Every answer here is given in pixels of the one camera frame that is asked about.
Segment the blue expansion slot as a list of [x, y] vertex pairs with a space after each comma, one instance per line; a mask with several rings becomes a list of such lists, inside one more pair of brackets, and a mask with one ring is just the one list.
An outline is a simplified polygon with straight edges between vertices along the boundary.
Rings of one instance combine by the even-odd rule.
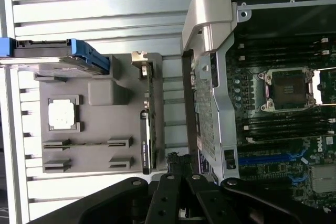
[[238, 159], [239, 166], [244, 165], [257, 165], [265, 163], [282, 163], [292, 161], [293, 158], [286, 155], [271, 155], [271, 156], [254, 156], [254, 157], [241, 157]]

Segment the long black expansion slot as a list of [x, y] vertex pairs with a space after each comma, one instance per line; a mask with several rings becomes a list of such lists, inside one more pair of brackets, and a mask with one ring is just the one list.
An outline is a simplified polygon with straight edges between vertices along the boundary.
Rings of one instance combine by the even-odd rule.
[[290, 150], [289, 145], [245, 145], [237, 148], [238, 154], [242, 156], [259, 156], [281, 154]]

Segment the black open PC case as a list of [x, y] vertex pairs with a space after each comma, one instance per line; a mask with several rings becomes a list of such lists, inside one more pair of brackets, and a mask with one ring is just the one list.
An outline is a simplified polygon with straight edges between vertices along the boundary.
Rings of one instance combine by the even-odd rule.
[[336, 0], [192, 0], [182, 30], [189, 131], [213, 178], [240, 178], [226, 54], [240, 39], [336, 33]]

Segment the RAM slot with white latches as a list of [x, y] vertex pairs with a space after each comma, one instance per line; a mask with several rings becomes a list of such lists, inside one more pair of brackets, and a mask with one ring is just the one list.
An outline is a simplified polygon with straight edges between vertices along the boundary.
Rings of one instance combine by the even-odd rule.
[[335, 124], [336, 122], [327, 122], [327, 121], [306, 121], [306, 122], [280, 122], [280, 123], [275, 123], [275, 122], [271, 122], [271, 123], [258, 123], [258, 124], [244, 124], [243, 123], [243, 130], [244, 131], [248, 131], [248, 130], [260, 130], [263, 127], [285, 127], [285, 128], [291, 128], [291, 127], [295, 127], [295, 126], [307, 126], [308, 124], [311, 125], [321, 125], [321, 126], [330, 126], [331, 124]]
[[330, 38], [280, 38], [280, 39], [259, 39], [240, 42], [237, 49], [247, 49], [256, 47], [288, 47], [288, 46], [311, 46], [330, 42]]
[[306, 131], [306, 132], [262, 132], [262, 133], [248, 133], [244, 136], [244, 139], [248, 143], [286, 140], [292, 138], [305, 138], [314, 136], [329, 136], [335, 135], [336, 131]]
[[280, 60], [280, 59], [301, 59], [301, 58], [319, 58], [321, 56], [330, 55], [332, 50], [317, 50], [317, 51], [290, 51], [290, 52], [256, 52], [244, 54], [238, 57], [238, 61], [247, 60]]

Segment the metal socket cover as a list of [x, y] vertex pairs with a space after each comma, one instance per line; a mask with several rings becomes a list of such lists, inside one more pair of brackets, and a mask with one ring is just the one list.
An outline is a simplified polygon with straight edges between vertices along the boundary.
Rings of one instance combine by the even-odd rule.
[[336, 106], [336, 68], [315, 71], [312, 83], [316, 104]]

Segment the silver CPU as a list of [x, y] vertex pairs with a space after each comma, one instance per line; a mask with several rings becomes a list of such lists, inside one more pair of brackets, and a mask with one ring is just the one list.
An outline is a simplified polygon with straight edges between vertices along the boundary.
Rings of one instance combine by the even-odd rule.
[[75, 124], [75, 106], [70, 100], [53, 100], [48, 105], [49, 125], [54, 130], [67, 130]]

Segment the silver chipset heat sink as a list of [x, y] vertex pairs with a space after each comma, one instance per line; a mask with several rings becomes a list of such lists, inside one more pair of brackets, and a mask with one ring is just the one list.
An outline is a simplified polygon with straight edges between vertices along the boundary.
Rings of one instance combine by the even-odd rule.
[[336, 165], [325, 164], [311, 167], [312, 190], [316, 193], [336, 191]]

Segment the green motherboard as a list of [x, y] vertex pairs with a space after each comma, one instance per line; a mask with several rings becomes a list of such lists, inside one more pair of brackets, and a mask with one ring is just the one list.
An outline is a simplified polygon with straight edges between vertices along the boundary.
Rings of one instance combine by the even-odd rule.
[[241, 67], [237, 60], [242, 54], [237, 53], [240, 42], [249, 41], [240, 39], [236, 41], [226, 54], [226, 69], [228, 92], [235, 108], [235, 123], [237, 147], [245, 145], [289, 145], [290, 150], [281, 154], [293, 158], [292, 161], [282, 163], [265, 163], [257, 165], [239, 166], [239, 175], [243, 180], [257, 182], [266, 189], [275, 190], [285, 194], [303, 204], [321, 208], [325, 211], [336, 212], [336, 191], [330, 193], [316, 193], [312, 190], [311, 167], [316, 165], [336, 165], [336, 134], [329, 136], [314, 136], [305, 138], [292, 138], [286, 140], [264, 141], [248, 143], [244, 136], [243, 119], [271, 116], [291, 115], [297, 113], [325, 113], [336, 116], [335, 105], [319, 105], [303, 111], [268, 113], [260, 109], [265, 103], [264, 82], [258, 74], [270, 69], [308, 67], [312, 70], [336, 68], [336, 33], [305, 35], [281, 38], [330, 38], [328, 42], [332, 53], [329, 58], [321, 63], [304, 63], [302, 65], [282, 65], [263, 67]]

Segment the CPU socket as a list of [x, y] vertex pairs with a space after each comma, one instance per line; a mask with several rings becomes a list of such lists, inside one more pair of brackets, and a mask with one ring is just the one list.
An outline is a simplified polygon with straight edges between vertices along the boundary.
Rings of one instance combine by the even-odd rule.
[[314, 107], [314, 70], [308, 67], [270, 69], [260, 72], [264, 82], [265, 103], [260, 109], [268, 113], [303, 111]]

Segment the grey parts rack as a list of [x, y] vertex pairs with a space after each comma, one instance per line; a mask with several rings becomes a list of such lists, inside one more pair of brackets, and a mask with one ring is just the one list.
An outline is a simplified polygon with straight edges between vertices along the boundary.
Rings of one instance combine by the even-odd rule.
[[[157, 171], [164, 160], [162, 56], [155, 63]], [[42, 78], [39, 84], [42, 168], [44, 173], [142, 173], [140, 112], [146, 84], [131, 54], [110, 55], [110, 72], [88, 78]], [[71, 129], [49, 125], [48, 105], [70, 100], [75, 106]]]

